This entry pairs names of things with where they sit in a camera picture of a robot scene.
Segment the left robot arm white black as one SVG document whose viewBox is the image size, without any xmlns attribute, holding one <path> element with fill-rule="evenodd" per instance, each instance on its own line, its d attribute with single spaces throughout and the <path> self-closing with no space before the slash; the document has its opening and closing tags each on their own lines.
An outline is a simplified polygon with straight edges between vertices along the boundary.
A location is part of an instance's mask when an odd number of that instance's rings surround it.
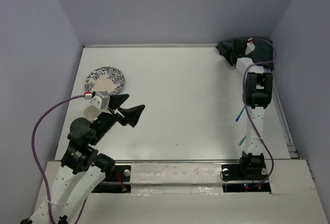
<svg viewBox="0 0 330 224">
<path fill-rule="evenodd" d="M 22 223 L 77 223 L 88 196 L 104 180 L 116 173 L 115 160 L 100 153 L 94 146 L 116 124 L 135 127 L 145 109 L 139 105 L 129 109 L 121 105 L 129 94 L 112 95 L 106 92 L 85 92 L 67 101 L 84 98 L 100 111 L 93 121 L 84 117 L 72 121 L 67 136 L 69 143 L 60 161 L 55 180 L 49 184 L 36 153 L 35 136 L 42 119 L 38 119 L 31 135 L 34 160 L 42 175 L 46 196 L 37 210 Z"/>
</svg>

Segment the dark grey checked cloth placemat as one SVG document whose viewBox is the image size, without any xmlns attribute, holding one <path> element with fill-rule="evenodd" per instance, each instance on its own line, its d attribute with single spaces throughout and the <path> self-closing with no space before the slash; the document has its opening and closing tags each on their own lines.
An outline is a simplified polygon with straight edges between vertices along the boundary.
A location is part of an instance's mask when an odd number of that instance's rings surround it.
<svg viewBox="0 0 330 224">
<path fill-rule="evenodd" d="M 249 39 L 249 38 L 248 37 L 239 37 L 236 39 Z M 226 60 L 227 60 L 227 51 L 229 49 L 229 43 L 231 40 L 233 40 L 233 39 L 220 41 L 216 45 L 217 51 Z M 243 57 L 251 58 L 255 64 L 259 63 L 259 62 L 271 61 L 270 63 L 262 64 L 262 66 L 270 71 L 273 71 L 274 63 L 272 62 L 272 60 L 274 60 L 275 52 L 272 47 L 272 40 L 270 40 L 268 38 L 253 38 L 253 42 L 256 46 L 255 50 L 251 54 L 249 54 L 247 56 L 243 56 Z"/>
</svg>

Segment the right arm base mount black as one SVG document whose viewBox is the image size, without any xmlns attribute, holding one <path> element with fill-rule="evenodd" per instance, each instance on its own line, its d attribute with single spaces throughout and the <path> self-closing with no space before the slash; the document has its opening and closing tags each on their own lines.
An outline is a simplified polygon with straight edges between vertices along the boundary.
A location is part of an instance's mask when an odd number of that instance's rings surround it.
<svg viewBox="0 0 330 224">
<path fill-rule="evenodd" d="M 260 171 L 244 174 L 240 170 L 239 164 L 222 164 L 220 178 L 223 181 L 223 193 L 248 193 L 248 192 L 268 192 L 271 193 L 269 180 L 261 183 L 268 176 L 266 166 Z"/>
</svg>

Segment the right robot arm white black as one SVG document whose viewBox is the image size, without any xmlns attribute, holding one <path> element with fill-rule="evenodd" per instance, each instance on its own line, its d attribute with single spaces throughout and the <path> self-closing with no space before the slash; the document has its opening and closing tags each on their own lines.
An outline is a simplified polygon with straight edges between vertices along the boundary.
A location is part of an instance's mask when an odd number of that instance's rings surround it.
<svg viewBox="0 0 330 224">
<path fill-rule="evenodd" d="M 240 141 L 242 154 L 237 164 L 223 168 L 224 181 L 266 181 L 268 175 L 265 155 L 270 154 L 262 137 L 265 112 L 272 101 L 273 61 L 275 51 L 272 42 L 263 38 L 234 39 L 225 46 L 222 54 L 227 62 L 243 74 L 242 112 L 247 114 L 246 134 Z"/>
</svg>

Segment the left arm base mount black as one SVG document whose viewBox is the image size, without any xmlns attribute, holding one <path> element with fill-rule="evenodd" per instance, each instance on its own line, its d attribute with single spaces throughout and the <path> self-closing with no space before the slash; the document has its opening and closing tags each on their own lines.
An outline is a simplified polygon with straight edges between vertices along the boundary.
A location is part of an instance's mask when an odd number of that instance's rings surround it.
<svg viewBox="0 0 330 224">
<path fill-rule="evenodd" d="M 112 175 L 107 176 L 105 180 L 99 183 L 92 193 L 109 193 L 121 194 L 130 193 L 131 184 L 131 165 L 130 164 L 116 164 Z"/>
</svg>

